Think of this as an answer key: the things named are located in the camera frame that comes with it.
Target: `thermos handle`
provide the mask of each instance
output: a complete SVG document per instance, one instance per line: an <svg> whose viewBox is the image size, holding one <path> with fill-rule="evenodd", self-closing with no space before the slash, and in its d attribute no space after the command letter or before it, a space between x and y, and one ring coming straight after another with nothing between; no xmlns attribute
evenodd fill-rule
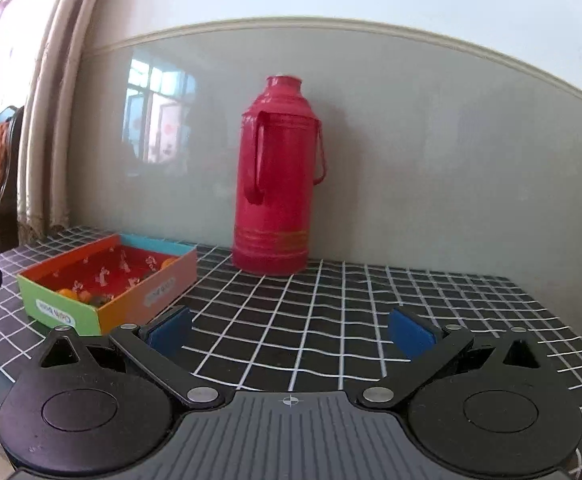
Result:
<svg viewBox="0 0 582 480"><path fill-rule="evenodd" d="M318 121L318 147L320 149L320 162L322 164L322 174L313 180L313 185L317 186L327 176L327 159L324 155L324 142L322 142L322 123Z"/></svg>
<svg viewBox="0 0 582 480"><path fill-rule="evenodd" d="M260 127L263 123L264 112L258 112L255 118L248 118L244 125L247 140L246 171L244 178L244 196L249 203L260 205L264 199L264 193L258 188L260 170L258 169L258 144Z"/></svg>

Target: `colorful cardboard box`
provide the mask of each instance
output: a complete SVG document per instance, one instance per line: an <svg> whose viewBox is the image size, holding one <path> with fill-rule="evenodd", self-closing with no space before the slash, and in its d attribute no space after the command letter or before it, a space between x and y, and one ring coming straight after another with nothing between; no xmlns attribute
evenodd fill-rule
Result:
<svg viewBox="0 0 582 480"><path fill-rule="evenodd" d="M195 282L196 260L191 246L116 234L29 267L18 283L29 316L101 335L157 316ZM58 294L63 288L112 299L98 308Z"/></svg>

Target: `crosshair marking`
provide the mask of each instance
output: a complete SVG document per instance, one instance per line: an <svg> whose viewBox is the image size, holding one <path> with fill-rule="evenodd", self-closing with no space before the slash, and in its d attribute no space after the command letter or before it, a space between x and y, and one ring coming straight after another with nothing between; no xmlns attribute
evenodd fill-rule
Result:
<svg viewBox="0 0 582 480"><path fill-rule="evenodd" d="M300 399L298 399L297 397L289 395L288 397L285 397L284 399L282 399L282 402L285 403L287 406L295 406L297 403L302 402L302 401Z"/></svg>

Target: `blue gripper pad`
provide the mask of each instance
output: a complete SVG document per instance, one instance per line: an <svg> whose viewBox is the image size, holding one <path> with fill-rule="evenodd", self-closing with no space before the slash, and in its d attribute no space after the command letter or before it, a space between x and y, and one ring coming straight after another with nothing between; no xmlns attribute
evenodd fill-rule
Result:
<svg viewBox="0 0 582 480"><path fill-rule="evenodd" d="M146 344L165 357L171 357L189 339L193 315L188 307L167 312L165 319L158 318L146 336Z"/></svg>
<svg viewBox="0 0 582 480"><path fill-rule="evenodd" d="M436 344L431 332L396 309L389 314L389 336L409 359L415 359Z"/></svg>

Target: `grid pattern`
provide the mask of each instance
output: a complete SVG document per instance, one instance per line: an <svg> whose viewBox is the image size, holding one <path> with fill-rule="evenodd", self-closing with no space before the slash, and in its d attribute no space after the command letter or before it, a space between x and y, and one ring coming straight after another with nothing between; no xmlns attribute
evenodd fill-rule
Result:
<svg viewBox="0 0 582 480"><path fill-rule="evenodd" d="M0 255L0 403L48 329L23 310L21 269L105 236L71 228ZM230 251L197 245L198 280L177 303L195 312L175 361L195 375L246 390L320 391L377 381L404 356L387 334L394 305L437 326L499 337L525 328L582 410L582 338L506 278L311 261L289 278L235 269ZM582 440L569 470L582 479Z"/></svg>

